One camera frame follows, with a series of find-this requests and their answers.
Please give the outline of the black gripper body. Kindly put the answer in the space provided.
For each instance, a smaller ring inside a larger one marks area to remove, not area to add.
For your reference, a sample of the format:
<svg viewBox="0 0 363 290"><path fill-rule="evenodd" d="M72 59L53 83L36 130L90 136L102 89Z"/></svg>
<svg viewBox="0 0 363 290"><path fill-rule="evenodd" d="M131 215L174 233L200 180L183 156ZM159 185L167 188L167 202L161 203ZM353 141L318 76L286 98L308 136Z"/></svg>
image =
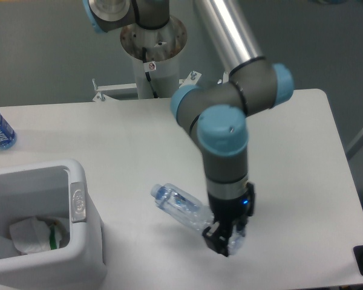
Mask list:
<svg viewBox="0 0 363 290"><path fill-rule="evenodd" d="M246 182L236 198L223 199L208 193L208 199L214 214L213 223L218 224L215 235L222 239L230 239L233 235L245 237L248 218L254 213L254 183Z"/></svg>

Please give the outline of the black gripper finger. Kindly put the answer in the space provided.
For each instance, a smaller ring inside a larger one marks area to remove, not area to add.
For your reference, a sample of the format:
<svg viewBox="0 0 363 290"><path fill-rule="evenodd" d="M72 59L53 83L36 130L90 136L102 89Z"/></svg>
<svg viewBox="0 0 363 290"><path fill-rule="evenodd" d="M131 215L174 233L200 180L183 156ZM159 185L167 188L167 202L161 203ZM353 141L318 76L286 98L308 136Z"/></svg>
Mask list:
<svg viewBox="0 0 363 290"><path fill-rule="evenodd" d="M202 232L202 236L208 248L225 257L229 256L229 239L231 237L231 224L229 222L216 221L209 224Z"/></svg>

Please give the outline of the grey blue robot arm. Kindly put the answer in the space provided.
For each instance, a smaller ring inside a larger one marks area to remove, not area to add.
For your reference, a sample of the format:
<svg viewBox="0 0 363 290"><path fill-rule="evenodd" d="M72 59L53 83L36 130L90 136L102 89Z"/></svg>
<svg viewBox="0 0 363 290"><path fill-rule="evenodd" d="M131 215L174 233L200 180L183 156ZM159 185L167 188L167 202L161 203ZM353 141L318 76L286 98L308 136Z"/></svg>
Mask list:
<svg viewBox="0 0 363 290"><path fill-rule="evenodd" d="M248 178L246 118L288 101L294 91L290 71L269 63L237 1L195 1L228 80L209 89L184 83L170 92L177 124L203 160L208 205L172 184L155 185L156 206L201 234L211 250L235 254L253 215L255 191ZM168 1L84 1L94 30L120 29L124 50L140 62L138 88L150 98L166 97L165 79L155 75L162 61L175 58L186 43L185 29Z"/></svg>

